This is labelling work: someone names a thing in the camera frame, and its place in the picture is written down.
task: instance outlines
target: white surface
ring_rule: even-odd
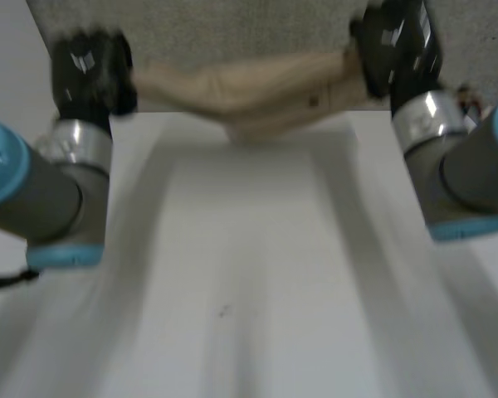
[[[0,120],[28,139],[48,79],[0,0]],[[387,114],[260,149],[183,115],[114,132],[104,264],[0,293],[0,398],[498,398],[498,236],[431,243]]]

